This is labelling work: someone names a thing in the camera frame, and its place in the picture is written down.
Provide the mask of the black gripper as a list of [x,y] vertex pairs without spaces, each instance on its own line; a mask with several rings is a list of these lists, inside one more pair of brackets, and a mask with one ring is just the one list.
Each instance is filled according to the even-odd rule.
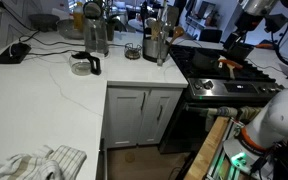
[[244,61],[254,49],[253,45],[241,42],[241,38],[242,35],[239,32],[233,32],[223,44],[227,57],[236,62]]

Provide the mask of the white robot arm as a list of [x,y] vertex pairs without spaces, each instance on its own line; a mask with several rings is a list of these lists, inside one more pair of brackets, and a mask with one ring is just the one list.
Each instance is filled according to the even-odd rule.
[[[288,24],[282,15],[273,15],[277,3],[288,8],[288,0],[237,0],[242,13],[235,22],[233,31],[224,43],[231,51],[247,32],[256,29],[261,21],[271,34]],[[259,114],[233,137],[223,142],[223,149],[232,166],[258,180],[273,180],[276,143],[288,137],[288,88],[278,92]]]

